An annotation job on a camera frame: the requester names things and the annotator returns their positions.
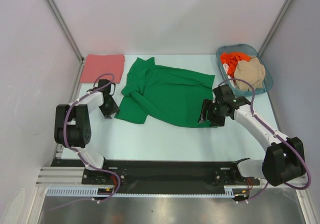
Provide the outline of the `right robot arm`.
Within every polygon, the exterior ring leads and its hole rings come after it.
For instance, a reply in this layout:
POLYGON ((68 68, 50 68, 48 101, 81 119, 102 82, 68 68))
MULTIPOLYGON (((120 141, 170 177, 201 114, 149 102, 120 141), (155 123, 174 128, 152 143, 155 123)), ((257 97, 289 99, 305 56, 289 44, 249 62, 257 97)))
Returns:
POLYGON ((304 145, 298 137, 290 138, 273 129, 243 96, 235 97, 228 85, 213 89, 214 100, 205 99, 198 122, 209 121, 212 127, 223 127, 227 117, 242 125, 265 151, 264 159, 244 158, 236 161, 230 178, 242 185, 249 177, 265 179, 276 187, 306 174, 304 145))

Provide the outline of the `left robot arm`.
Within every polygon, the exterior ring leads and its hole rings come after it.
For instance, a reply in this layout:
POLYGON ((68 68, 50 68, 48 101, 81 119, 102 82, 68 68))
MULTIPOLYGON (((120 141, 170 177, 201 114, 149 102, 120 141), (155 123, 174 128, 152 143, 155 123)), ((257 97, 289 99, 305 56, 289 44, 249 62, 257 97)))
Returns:
POLYGON ((115 86, 112 81, 100 79, 84 96, 70 104, 60 104, 55 110, 55 142, 77 154, 85 168, 94 171, 93 178, 100 184, 107 183, 111 175, 103 167, 105 158, 90 144, 93 134, 90 114, 98 110, 105 119, 111 119, 119 112, 113 99, 115 86))

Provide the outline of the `green t shirt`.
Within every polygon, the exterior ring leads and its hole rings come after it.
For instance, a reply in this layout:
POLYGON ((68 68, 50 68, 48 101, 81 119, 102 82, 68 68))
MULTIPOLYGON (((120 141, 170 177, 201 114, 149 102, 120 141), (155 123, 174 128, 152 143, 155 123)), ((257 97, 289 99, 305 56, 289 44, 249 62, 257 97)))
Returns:
POLYGON ((116 118, 144 124, 148 116, 184 128, 208 128, 198 122, 205 99, 212 100, 214 75, 157 65, 137 58, 131 66, 116 118))

